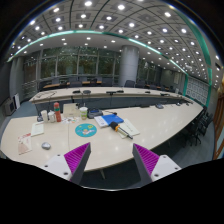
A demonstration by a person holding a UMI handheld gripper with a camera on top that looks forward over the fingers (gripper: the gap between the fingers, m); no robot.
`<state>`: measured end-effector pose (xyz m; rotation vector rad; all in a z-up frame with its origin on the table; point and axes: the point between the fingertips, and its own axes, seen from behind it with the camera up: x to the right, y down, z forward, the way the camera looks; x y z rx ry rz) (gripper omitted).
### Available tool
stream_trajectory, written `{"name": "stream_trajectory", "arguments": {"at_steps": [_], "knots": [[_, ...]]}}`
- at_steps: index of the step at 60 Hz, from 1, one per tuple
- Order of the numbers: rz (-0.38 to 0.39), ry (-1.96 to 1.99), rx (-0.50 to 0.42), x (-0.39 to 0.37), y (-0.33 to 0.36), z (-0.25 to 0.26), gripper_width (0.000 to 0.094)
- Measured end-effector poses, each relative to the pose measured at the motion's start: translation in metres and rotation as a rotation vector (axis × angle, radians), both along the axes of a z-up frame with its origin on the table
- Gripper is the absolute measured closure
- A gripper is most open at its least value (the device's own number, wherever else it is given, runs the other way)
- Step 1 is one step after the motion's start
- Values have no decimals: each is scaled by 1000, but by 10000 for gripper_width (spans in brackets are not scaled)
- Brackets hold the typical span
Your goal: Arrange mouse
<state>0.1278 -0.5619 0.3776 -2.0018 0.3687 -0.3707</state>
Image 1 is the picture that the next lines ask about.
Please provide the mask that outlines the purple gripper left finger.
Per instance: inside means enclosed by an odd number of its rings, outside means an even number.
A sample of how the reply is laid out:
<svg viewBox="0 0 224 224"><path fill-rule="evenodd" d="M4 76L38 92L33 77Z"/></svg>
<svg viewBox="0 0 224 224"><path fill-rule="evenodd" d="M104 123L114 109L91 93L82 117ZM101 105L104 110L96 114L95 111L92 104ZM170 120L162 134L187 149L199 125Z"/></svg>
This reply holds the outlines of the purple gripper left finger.
<svg viewBox="0 0 224 224"><path fill-rule="evenodd" d="M79 184L91 153L91 144L81 145L66 154L57 154L42 168L72 183Z"/></svg>

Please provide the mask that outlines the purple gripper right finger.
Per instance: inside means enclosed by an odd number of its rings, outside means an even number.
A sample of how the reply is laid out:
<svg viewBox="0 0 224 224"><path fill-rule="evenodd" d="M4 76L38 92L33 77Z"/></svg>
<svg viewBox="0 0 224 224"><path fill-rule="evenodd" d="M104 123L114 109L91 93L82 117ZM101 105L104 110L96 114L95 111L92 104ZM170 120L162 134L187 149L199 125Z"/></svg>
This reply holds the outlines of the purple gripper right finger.
<svg viewBox="0 0 224 224"><path fill-rule="evenodd" d="M181 169L167 155L157 155L136 143L133 144L132 154L134 156L143 186L166 177Z"/></svg>

